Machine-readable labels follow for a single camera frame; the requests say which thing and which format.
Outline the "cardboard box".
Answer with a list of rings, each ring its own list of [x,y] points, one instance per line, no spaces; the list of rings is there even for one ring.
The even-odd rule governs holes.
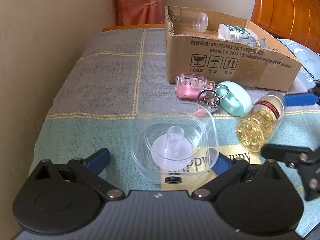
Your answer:
[[[206,13],[207,30],[198,32],[174,26],[169,16],[174,9]],[[281,42],[249,20],[216,11],[175,6],[166,6],[164,13],[166,72],[170,83],[180,74],[196,74],[216,83],[233,81],[243,87],[286,92],[302,67]],[[259,37],[264,36],[269,49],[220,40],[217,31],[221,23],[245,27]]]

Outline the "clear plastic tube bottle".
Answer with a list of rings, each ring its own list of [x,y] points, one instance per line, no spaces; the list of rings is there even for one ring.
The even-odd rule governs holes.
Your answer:
[[[204,12],[174,9],[169,13],[174,26],[192,28],[198,32],[205,32],[208,28],[208,15]]]

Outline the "grey spotted toy figure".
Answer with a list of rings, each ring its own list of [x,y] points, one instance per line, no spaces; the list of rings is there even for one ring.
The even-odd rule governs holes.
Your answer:
[[[242,34],[238,41],[248,46],[269,49],[269,46],[267,46],[265,43],[266,38],[264,36],[262,36],[260,39],[255,39],[251,35]]]

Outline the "white green pill bottle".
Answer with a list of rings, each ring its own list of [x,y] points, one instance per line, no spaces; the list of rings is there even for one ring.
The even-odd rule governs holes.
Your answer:
[[[248,36],[254,37],[256,40],[258,36],[255,32],[251,31],[251,29],[240,27],[237,25],[230,24],[219,24],[217,36],[221,40],[235,40],[240,38],[242,34],[247,34]]]

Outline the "mint green round case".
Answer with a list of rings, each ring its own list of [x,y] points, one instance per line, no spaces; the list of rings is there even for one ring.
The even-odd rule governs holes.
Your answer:
[[[247,91],[232,81],[219,83],[216,91],[221,98],[220,106],[231,115],[244,116],[253,105]]]

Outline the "grey teal checked blanket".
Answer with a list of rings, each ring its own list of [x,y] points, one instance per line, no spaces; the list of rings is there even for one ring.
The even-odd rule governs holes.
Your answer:
[[[53,101],[35,144],[29,174],[42,159],[54,164],[85,158],[105,147],[111,162],[101,177],[125,193],[129,190],[185,190],[189,193],[215,177],[210,171],[198,183],[160,186],[143,178],[131,157],[133,123],[139,107],[155,100],[178,101],[165,71],[164,28],[112,30],[100,33],[73,67]],[[230,159],[259,164],[235,136],[237,119],[219,109],[214,115],[220,152]],[[291,107],[270,143],[319,147],[319,107]]]

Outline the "pink keychain toy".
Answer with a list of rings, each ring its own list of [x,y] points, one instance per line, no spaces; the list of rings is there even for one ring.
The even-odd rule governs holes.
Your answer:
[[[175,93],[179,99],[196,100],[203,89],[213,89],[215,82],[207,80],[203,75],[180,74],[175,79]]]

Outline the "wooden headboard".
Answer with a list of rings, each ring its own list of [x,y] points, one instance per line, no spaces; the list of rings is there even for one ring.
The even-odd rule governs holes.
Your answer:
[[[251,21],[319,53],[319,0],[255,0]]]

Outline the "pink orange curtain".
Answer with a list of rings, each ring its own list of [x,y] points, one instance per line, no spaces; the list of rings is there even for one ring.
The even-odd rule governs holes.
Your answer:
[[[119,25],[162,24],[162,0],[117,0]]]

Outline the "golden capsule bottle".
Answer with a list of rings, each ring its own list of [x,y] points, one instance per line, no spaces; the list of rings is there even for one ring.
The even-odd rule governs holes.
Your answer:
[[[236,137],[240,145],[249,152],[259,152],[282,122],[286,107],[285,97],[280,92],[269,92],[260,98],[239,118]]]

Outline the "clear plastic container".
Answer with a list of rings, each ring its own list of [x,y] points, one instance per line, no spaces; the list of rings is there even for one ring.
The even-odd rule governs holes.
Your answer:
[[[131,154],[140,175],[154,184],[204,181],[219,157],[214,118],[194,102],[147,103],[135,116]]]

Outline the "blue floral pillow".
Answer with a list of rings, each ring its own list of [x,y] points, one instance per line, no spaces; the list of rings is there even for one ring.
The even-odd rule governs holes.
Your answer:
[[[319,81],[320,77],[319,54],[293,40],[278,38],[278,41],[291,51],[291,53],[302,63],[298,78],[303,85],[307,89],[315,87],[316,82]]]

